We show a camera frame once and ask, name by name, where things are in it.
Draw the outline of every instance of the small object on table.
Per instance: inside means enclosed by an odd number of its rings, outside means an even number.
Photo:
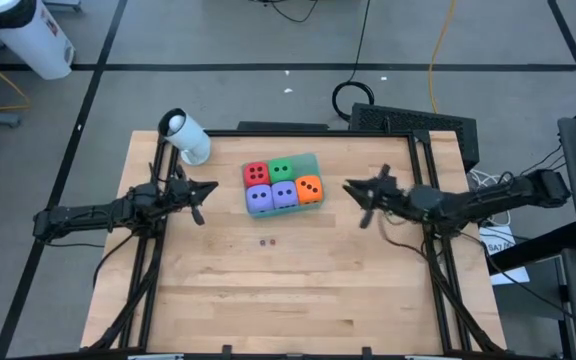
[[[246,190],[246,204],[248,212],[262,213],[275,209],[272,201],[272,190],[268,185],[255,185]]]
[[[288,158],[268,161],[268,170],[270,171],[270,180],[273,184],[294,179],[292,163]]]
[[[302,176],[295,182],[298,184],[297,194],[299,195],[300,205],[316,204],[323,201],[324,193],[318,176]]]
[[[246,165],[244,168],[244,183],[247,188],[255,185],[270,185],[268,165],[263,162]]]
[[[297,187],[292,181],[281,181],[272,185],[272,199],[275,208],[284,209],[299,205]]]
[[[314,154],[247,163],[242,166],[242,175],[246,207],[252,217],[318,208],[324,200]]]

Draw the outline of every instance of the purple die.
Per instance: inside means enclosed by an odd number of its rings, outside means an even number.
[[[272,185],[272,198],[275,209],[284,209],[299,205],[297,187],[292,181],[280,181]]]
[[[248,205],[248,212],[251,214],[274,210],[270,185],[249,187],[246,190],[246,204]]]

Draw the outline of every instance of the wooden tabletop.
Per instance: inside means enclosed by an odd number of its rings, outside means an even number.
[[[467,190],[454,133],[431,137],[441,189]],[[148,181],[156,140],[156,132],[133,133],[119,195]],[[321,209],[256,220],[247,215],[241,165],[305,152],[319,160]],[[427,182],[421,147],[419,154]],[[401,187],[413,185],[401,138],[213,137],[210,160],[184,169],[219,187],[201,208],[204,226],[187,210],[169,217],[148,351],[218,353],[230,344],[236,353],[358,354],[371,346],[375,354],[441,354],[427,264],[382,240],[375,221],[361,230],[362,211],[341,187],[345,179],[374,176],[384,163]],[[419,247],[420,226],[394,221],[398,225],[387,225],[390,237]],[[478,236],[473,225],[465,231]],[[110,234],[106,252],[127,234]],[[131,241],[104,264],[82,345],[97,340],[125,304],[136,245]],[[464,304],[505,346],[482,248],[463,237],[453,240],[453,250]],[[141,314],[140,308],[131,344]]]

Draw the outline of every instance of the white bucket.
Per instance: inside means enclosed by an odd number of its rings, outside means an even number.
[[[0,0],[0,15],[14,11],[20,0]],[[70,74],[75,48],[41,0],[32,20],[22,27],[0,28],[0,39],[46,80]]]

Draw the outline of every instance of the floor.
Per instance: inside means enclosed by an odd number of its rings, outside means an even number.
[[[310,4],[278,6],[299,17]],[[345,128],[330,94],[350,74],[365,5],[321,0],[307,22],[295,24],[248,0],[83,0],[83,14],[54,11],[77,49],[68,77],[43,81],[4,51],[1,69],[32,108],[21,127],[0,127],[0,356],[79,346],[100,249],[46,248],[16,331],[4,326],[33,246],[32,215],[49,198],[70,205],[113,198],[130,133],[154,129],[173,107],[210,129],[242,120]],[[431,111],[425,68],[448,7],[448,0],[372,1],[356,79],[372,87],[377,104]],[[446,65],[434,76],[439,111],[478,120],[477,168],[518,172],[557,146],[558,118],[576,115],[576,1],[458,0],[437,62]],[[20,101],[0,81],[0,105]],[[342,110],[355,101],[361,93],[342,93]],[[76,153],[67,151],[69,141]],[[513,212],[512,228],[534,236],[572,219],[572,206],[525,208]],[[94,232],[64,241],[104,238]],[[553,320],[510,311],[502,320],[510,349],[560,350]]]

